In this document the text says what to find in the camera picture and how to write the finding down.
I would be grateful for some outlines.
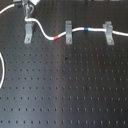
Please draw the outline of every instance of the metal clamp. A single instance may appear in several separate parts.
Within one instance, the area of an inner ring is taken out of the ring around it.
[[[105,24],[103,24],[103,28],[106,29],[105,36],[106,36],[107,44],[114,45],[114,40],[112,37],[113,26],[111,21],[106,21]]]
[[[66,44],[72,44],[72,22],[66,21]]]
[[[28,0],[22,0],[23,1],[23,7],[24,7],[24,14],[26,18],[31,17],[31,8],[28,3]],[[34,23],[33,22],[27,22],[25,25],[25,30],[26,30],[26,36],[24,43],[25,44],[30,44],[32,40],[32,34],[33,34],[33,28],[34,28]]]

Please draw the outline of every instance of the black metal table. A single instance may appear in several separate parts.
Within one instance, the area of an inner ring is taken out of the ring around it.
[[[0,10],[9,4],[1,0]],[[126,2],[42,1],[33,17],[51,36],[65,31],[66,20],[73,28],[112,21],[128,32]],[[22,8],[0,15],[0,128],[128,127],[128,37],[113,35],[108,46],[104,33],[81,31],[66,45],[65,37],[48,41],[36,25],[32,43],[24,38]]]

